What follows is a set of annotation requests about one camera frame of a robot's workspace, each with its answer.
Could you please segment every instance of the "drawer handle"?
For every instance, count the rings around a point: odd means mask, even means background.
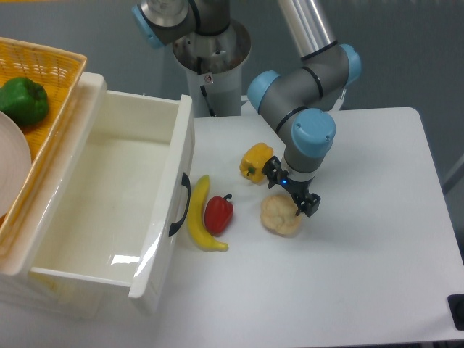
[[[185,186],[188,190],[188,197],[187,197],[187,204],[186,204],[186,209],[183,212],[183,217],[177,222],[177,223],[171,223],[171,227],[169,228],[169,237],[174,236],[177,231],[179,231],[182,227],[183,222],[185,221],[187,217],[187,212],[189,210],[189,205],[190,205],[190,193],[191,193],[191,187],[190,187],[190,179],[187,174],[182,174],[182,186]]]

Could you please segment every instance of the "green bell pepper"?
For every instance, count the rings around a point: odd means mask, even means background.
[[[42,85],[29,78],[12,78],[0,88],[0,111],[17,125],[34,125],[49,112]]]

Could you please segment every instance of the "gray wall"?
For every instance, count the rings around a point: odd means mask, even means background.
[[[131,17],[135,0],[74,0],[0,4],[0,36],[76,51],[87,71],[109,89],[177,99],[187,94],[169,49],[145,44]],[[288,73],[299,57],[275,0],[232,0],[232,16],[252,37],[244,91],[263,70]],[[347,92],[346,108],[414,107],[422,118],[442,179],[464,152],[464,1],[324,0],[340,43],[352,44],[363,75]],[[329,108],[337,96],[319,107]],[[464,245],[464,183],[447,197]]]

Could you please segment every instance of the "banana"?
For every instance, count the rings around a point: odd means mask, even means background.
[[[217,241],[203,224],[204,203],[210,191],[210,176],[203,175],[195,185],[187,212],[187,228],[195,244],[203,250],[225,252],[229,245]]]

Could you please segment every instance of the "wicker basket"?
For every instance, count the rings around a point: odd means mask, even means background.
[[[45,88],[49,113],[37,125],[21,128],[30,147],[32,168],[21,192],[4,217],[0,217],[0,255],[5,255],[15,239],[21,210],[27,209],[29,193],[40,178],[54,136],[66,122],[67,106],[86,65],[86,57],[34,43],[0,38],[0,86],[11,78],[26,77]]]

